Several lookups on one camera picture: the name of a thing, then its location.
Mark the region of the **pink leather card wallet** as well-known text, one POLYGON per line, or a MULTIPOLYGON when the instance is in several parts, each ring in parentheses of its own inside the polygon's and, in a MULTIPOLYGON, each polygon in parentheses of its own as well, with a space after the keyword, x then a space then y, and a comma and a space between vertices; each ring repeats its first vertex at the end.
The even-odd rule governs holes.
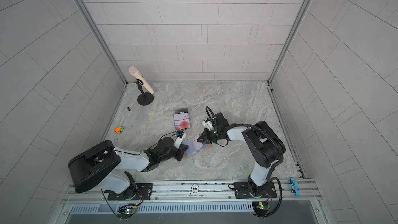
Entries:
POLYGON ((204 144, 204 143, 198 142, 199 137, 200 137, 200 135, 198 134, 195 137, 182 142, 182 144, 188 146, 188 149, 184 153, 184 156, 186 158, 192 157, 196 154, 199 154, 205 150, 212 148, 211 144, 204 144))

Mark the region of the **clear acrylic card holder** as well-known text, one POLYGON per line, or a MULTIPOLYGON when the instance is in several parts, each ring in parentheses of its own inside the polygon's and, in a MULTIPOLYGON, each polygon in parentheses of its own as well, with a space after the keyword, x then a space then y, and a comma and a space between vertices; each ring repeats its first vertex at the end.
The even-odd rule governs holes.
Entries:
POLYGON ((175 109, 173 119, 175 130, 188 129, 191 127, 188 108, 175 109))

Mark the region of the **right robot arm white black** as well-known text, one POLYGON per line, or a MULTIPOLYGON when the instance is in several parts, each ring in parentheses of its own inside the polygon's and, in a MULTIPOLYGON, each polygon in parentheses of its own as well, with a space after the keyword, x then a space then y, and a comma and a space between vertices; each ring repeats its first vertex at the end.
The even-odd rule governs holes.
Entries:
POLYGON ((275 168, 284 160, 286 147, 265 121, 255 125, 245 123, 229 124, 222 113, 208 116, 202 125, 205 127, 198 138, 199 143, 218 144, 219 141, 241 141, 246 143, 255 160, 252 173, 242 187, 254 198, 276 198, 271 177, 275 168))

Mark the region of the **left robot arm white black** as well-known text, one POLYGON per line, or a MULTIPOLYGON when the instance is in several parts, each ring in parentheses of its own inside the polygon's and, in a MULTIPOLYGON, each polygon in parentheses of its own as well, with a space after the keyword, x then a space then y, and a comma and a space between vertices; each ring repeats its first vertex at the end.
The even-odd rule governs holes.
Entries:
POLYGON ((68 169, 77 193, 101 188, 130 199, 137 186, 128 170, 149 172, 169 159, 181 161, 188 148, 182 138, 165 137, 144 151, 121 149, 106 140, 72 158, 68 169))

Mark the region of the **white card red circle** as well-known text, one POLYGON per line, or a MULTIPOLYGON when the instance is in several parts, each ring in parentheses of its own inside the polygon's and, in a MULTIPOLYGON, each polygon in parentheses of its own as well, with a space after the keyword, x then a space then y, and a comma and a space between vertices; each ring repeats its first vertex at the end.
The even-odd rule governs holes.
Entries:
POLYGON ((175 130, 188 129, 191 127, 189 119, 174 121, 175 130))

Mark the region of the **pink floral VIP card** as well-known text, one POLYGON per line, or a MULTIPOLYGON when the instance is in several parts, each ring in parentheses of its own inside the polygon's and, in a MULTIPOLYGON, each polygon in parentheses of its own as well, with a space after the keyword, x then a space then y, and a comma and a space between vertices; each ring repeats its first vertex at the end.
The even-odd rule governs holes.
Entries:
POLYGON ((178 115, 174 115, 174 121, 189 121, 190 120, 190 116, 189 113, 188 114, 178 114, 178 115))

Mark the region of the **black VIP card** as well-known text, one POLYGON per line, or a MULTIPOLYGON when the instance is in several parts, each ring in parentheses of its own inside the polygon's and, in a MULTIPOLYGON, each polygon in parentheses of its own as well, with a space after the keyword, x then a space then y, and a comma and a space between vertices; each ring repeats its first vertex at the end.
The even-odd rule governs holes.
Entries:
POLYGON ((175 115, 178 115, 178 114, 188 114, 188 113, 189 113, 188 108, 179 108, 179 109, 174 110, 174 114, 175 114, 175 115))

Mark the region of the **orange green toy car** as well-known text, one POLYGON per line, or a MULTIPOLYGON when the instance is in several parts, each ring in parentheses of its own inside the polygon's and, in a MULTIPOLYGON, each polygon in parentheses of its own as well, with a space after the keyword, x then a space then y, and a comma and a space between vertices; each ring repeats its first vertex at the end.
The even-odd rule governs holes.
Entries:
POLYGON ((119 133, 119 134, 122 133, 123 130, 124 130, 124 127, 122 127, 122 126, 119 126, 119 127, 115 128, 115 132, 119 133))

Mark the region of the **black microphone stand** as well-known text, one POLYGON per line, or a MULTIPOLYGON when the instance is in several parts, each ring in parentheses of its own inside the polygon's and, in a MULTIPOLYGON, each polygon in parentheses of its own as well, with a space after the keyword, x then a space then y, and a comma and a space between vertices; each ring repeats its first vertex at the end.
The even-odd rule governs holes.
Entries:
POLYGON ((144 92, 143 90, 144 83, 141 80, 137 79, 135 83, 137 84, 137 87, 141 92, 141 94, 137 98, 138 104, 142 106, 151 104, 154 101, 153 94, 151 94, 150 92, 144 92))

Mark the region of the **white ventilation grille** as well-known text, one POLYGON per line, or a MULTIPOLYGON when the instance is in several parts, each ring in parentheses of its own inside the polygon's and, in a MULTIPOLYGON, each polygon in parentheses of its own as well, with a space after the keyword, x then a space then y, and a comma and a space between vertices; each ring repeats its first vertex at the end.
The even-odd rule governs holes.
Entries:
MULTIPOLYGON (((116 212, 119 204, 74 204, 71 214, 111 214, 116 212)), ((160 213, 220 213, 220 212, 254 212, 252 203, 248 202, 164 202, 143 203, 138 207, 138 214, 160 213)))

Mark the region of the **left circuit board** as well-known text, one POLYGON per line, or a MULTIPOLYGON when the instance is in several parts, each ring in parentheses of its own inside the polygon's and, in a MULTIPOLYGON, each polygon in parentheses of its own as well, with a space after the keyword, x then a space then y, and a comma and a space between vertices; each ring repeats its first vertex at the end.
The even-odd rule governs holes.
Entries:
POLYGON ((138 209, 137 204, 127 204, 119 207, 118 215, 122 218, 127 219, 130 216, 134 215, 138 209))

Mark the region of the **circuit board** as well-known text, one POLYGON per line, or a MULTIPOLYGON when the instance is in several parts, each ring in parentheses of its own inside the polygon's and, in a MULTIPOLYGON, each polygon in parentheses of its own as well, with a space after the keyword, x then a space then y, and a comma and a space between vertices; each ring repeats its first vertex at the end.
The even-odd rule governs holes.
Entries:
POLYGON ((257 217, 265 217, 268 215, 271 205, 268 202, 252 202, 254 215, 257 217))
POLYGON ((119 207, 118 215, 122 218, 127 219, 130 216, 134 215, 138 209, 137 204, 127 204, 119 207))

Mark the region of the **beige microphone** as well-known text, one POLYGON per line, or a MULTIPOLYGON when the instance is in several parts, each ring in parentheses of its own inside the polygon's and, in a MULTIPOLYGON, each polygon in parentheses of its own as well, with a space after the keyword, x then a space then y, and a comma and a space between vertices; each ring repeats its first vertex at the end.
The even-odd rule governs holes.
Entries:
POLYGON ((148 82, 144 79, 144 77, 141 75, 141 73, 139 72, 139 70, 134 67, 131 66, 129 67, 129 73, 134 76, 136 79, 140 80, 143 83, 143 87, 151 94, 154 94, 154 90, 153 88, 148 84, 148 82))

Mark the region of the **right circuit board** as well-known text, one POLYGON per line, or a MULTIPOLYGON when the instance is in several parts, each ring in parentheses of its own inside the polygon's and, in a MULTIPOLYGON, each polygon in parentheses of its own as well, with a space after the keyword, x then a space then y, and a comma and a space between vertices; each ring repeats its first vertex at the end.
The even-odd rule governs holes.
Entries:
POLYGON ((252 202, 254 215, 257 217, 265 217, 268 215, 271 205, 268 202, 252 202))

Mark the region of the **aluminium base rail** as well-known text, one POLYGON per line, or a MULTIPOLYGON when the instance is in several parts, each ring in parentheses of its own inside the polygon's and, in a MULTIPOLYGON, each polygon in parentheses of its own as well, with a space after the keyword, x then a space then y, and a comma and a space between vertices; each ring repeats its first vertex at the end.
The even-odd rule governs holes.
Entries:
POLYGON ((130 203, 139 200, 144 203, 154 202, 195 202, 195 201, 243 201, 245 199, 267 200, 279 198, 283 200, 321 199, 318 185, 313 179, 295 179, 300 187, 300 196, 296 197, 289 184, 289 178, 273 180, 276 198, 254 198, 243 191, 246 181, 239 180, 199 180, 199 181, 138 181, 137 193, 127 199, 118 194, 94 188, 84 193, 76 193, 68 187, 62 203, 130 203))

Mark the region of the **blue clip on rail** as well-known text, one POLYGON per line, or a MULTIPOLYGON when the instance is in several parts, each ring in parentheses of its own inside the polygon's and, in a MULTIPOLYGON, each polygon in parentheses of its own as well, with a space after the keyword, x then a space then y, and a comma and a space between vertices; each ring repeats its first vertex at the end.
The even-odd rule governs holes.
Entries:
POLYGON ((300 187, 298 182, 294 179, 294 178, 290 178, 289 179, 289 184, 291 186, 291 191, 292 193, 296 196, 299 197, 300 196, 300 187))

